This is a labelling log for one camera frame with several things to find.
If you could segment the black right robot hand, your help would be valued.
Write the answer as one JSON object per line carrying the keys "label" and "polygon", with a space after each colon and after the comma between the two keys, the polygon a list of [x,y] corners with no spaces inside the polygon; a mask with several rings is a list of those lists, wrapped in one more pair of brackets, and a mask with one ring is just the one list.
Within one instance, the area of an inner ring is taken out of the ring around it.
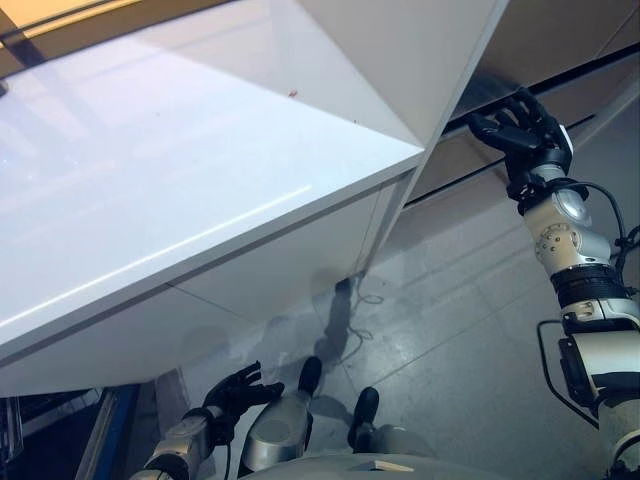
{"label": "black right robot hand", "polygon": [[507,174],[515,180],[543,165],[569,172],[573,147],[559,124],[526,88],[504,101],[491,118],[472,112],[466,117],[472,134],[485,145],[504,153]]}

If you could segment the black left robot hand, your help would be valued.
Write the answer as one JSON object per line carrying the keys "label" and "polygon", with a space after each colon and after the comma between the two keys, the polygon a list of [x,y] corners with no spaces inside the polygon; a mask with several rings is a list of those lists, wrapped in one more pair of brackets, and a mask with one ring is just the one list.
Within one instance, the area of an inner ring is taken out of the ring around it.
{"label": "black left robot hand", "polygon": [[255,361],[215,385],[206,394],[203,407],[219,410],[224,418],[236,425],[250,408],[278,400],[284,389],[282,382],[263,383],[261,363]]}

